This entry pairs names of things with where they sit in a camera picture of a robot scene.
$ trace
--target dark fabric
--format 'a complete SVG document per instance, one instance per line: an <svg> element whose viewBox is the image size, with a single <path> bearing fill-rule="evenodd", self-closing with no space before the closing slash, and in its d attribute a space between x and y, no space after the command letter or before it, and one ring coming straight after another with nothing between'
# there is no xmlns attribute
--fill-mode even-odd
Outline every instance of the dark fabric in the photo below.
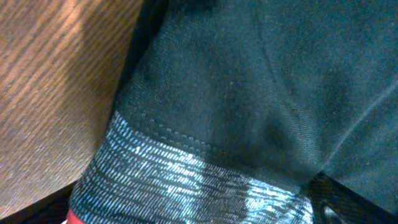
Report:
<svg viewBox="0 0 398 224"><path fill-rule="evenodd" d="M170 0L116 109L134 129L298 192L324 170L398 210L396 1Z"/></svg>
<svg viewBox="0 0 398 224"><path fill-rule="evenodd" d="M313 223L308 198L157 142L118 111L70 208L87 224Z"/></svg>

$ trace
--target black fabric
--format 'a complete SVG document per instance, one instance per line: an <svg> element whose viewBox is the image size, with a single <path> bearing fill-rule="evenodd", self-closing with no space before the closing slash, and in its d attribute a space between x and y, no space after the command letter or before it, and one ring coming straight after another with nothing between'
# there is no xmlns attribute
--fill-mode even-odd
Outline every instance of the black fabric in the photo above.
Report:
<svg viewBox="0 0 398 224"><path fill-rule="evenodd" d="M116 109L298 192L321 170L398 211L396 1L170 0Z"/></svg>

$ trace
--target wood grain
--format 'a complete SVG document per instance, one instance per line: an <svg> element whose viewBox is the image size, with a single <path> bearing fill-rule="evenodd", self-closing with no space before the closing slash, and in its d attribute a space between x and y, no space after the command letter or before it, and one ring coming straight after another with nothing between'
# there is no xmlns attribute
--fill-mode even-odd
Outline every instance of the wood grain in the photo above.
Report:
<svg viewBox="0 0 398 224"><path fill-rule="evenodd" d="M0 1L0 218L88 165L141 1Z"/></svg>

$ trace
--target striped trim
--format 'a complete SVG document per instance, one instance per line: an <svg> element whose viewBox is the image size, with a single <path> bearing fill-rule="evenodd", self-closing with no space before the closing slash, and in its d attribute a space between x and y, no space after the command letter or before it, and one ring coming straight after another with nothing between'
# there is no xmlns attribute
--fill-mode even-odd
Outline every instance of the striped trim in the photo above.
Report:
<svg viewBox="0 0 398 224"><path fill-rule="evenodd" d="M307 198L154 141L118 112L71 207L85 223L312 223Z"/></svg>

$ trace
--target stitching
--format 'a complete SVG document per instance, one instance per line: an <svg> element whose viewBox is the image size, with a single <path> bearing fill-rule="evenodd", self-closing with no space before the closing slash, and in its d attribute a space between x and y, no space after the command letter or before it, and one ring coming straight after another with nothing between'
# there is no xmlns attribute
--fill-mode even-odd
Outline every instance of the stitching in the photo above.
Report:
<svg viewBox="0 0 398 224"><path fill-rule="evenodd" d="M185 139L188 139L189 141L193 141L193 142L196 143L196 144L205 145L205 146L207 146L207 147L210 147L210 148L213 149L213 150L221 150L221 149L218 149L218 148L215 147L215 146L212 146L211 144L208 144L207 142L204 142L204 141L200 141L200 140L198 140L198 139L195 139L195 138L192 137L192 136L187 136L186 134L180 134L178 131L173 131L173 129L171 129L171 128L165 128L165 127L164 127L164 124L159 124L159 122L155 121L154 119L149 119L149 121L152 122L152 123L154 123L156 126L162 128L162 129L165 129L168 133L175 134L175 135L177 135L177 136L181 136L181 137L183 137L183 138L185 138Z"/></svg>

